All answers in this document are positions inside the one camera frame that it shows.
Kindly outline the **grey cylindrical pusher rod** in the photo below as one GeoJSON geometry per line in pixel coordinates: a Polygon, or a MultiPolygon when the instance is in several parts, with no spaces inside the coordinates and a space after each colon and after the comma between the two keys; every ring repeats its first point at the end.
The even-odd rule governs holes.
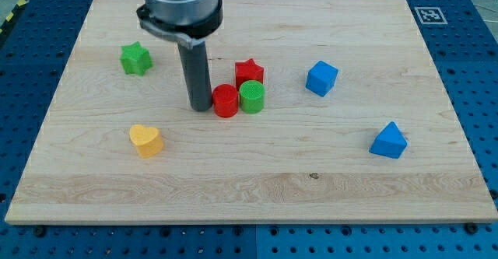
{"type": "Polygon", "coordinates": [[[178,45],[191,108],[207,111],[212,106],[212,89],[205,42],[188,49],[178,45]]]}

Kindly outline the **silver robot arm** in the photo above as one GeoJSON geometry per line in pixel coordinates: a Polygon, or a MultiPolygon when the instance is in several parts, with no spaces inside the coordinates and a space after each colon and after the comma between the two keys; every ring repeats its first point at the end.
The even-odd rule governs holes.
{"type": "Polygon", "coordinates": [[[223,0],[145,0],[136,13],[142,29],[177,45],[191,108],[208,110],[212,88],[205,38],[223,21],[223,0]]]}

